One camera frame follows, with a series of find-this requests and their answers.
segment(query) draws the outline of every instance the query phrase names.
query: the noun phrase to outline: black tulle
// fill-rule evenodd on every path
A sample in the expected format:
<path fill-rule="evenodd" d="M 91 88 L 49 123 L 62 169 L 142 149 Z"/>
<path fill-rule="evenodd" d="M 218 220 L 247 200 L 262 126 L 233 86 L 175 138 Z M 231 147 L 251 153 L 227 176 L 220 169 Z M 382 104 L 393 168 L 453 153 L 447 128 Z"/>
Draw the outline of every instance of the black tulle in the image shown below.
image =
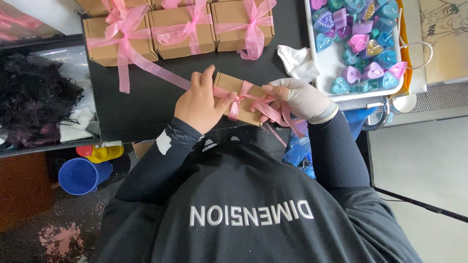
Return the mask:
<path fill-rule="evenodd" d="M 83 92 L 60 76 L 61 66 L 36 56 L 0 58 L 0 138 L 7 138 L 0 151 L 60 141 L 58 126 Z"/>

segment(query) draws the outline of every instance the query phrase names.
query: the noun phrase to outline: yellow container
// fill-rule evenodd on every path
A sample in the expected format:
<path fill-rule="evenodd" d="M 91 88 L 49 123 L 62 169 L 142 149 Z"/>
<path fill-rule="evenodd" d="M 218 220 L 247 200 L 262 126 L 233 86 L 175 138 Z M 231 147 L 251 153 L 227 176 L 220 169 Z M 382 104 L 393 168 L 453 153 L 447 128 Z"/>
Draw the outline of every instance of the yellow container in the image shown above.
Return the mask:
<path fill-rule="evenodd" d="M 101 163 L 118 158 L 124 154 L 123 146 L 99 147 L 99 145 L 87 145 L 76 147 L 76 152 L 88 158 L 93 163 Z"/>

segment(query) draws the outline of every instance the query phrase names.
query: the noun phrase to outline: white tape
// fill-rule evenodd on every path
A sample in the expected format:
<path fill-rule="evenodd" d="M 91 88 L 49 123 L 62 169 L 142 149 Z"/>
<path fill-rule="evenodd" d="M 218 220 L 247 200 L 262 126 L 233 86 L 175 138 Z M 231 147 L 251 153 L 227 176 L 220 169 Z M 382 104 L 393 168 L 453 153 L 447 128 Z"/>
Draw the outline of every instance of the white tape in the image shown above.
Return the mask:
<path fill-rule="evenodd" d="M 156 139 L 156 145 L 162 155 L 166 155 L 169 148 L 171 148 L 171 138 L 166 134 L 166 130 L 163 130 L 161 135 Z"/>

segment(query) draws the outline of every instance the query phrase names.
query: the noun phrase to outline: pink paint stain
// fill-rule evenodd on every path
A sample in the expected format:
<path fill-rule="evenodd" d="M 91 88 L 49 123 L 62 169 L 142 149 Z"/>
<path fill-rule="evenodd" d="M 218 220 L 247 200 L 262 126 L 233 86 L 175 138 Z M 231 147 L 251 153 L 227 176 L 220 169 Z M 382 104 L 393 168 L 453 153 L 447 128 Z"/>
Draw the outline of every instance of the pink paint stain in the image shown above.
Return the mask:
<path fill-rule="evenodd" d="M 80 228 L 72 223 L 69 227 L 48 226 L 39 232 L 39 240 L 46 249 L 48 262 L 70 256 L 70 242 L 75 241 L 76 247 L 83 250 L 83 239 L 80 237 Z"/>

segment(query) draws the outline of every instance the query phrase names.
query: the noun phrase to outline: red lid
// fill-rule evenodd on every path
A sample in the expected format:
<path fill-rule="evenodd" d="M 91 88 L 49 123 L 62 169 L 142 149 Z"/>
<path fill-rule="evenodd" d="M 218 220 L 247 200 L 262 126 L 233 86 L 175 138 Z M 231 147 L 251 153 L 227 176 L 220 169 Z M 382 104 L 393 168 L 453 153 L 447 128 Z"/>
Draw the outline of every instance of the red lid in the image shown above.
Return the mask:
<path fill-rule="evenodd" d="M 76 153 L 83 157 L 90 156 L 93 153 L 93 146 L 86 145 L 86 146 L 76 147 Z"/>

